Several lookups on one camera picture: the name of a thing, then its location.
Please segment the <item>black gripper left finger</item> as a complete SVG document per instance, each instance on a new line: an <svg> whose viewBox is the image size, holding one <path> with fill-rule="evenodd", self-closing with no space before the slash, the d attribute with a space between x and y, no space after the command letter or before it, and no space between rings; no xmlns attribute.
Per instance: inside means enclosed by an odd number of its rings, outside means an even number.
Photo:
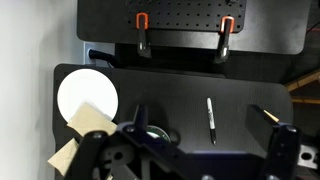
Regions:
<svg viewBox="0 0 320 180"><path fill-rule="evenodd" d="M135 115L134 124L142 129L145 129L148 124L148 108L146 105L138 105Z"/></svg>

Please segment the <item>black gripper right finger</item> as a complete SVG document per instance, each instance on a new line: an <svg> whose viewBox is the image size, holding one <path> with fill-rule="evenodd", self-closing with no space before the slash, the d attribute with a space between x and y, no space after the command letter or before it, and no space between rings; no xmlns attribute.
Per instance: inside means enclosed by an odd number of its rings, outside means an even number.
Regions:
<svg viewBox="0 0 320 180"><path fill-rule="evenodd" d="M264 109L251 104L247 106L245 125L259 146L268 152L277 136L279 123Z"/></svg>

